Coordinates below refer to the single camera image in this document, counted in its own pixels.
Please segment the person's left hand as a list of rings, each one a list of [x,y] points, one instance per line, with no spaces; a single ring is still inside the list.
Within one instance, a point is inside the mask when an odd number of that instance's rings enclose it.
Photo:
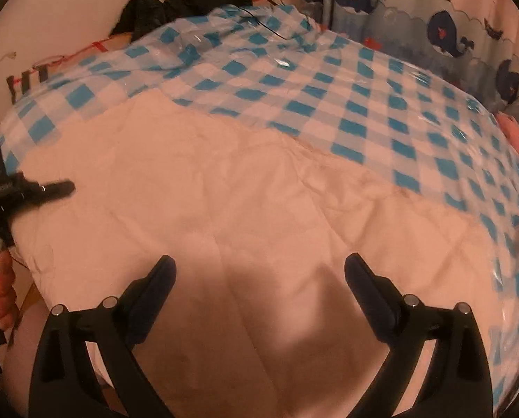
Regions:
[[[11,329],[18,316],[17,295],[14,289],[16,275],[9,251],[0,251],[0,329]]]

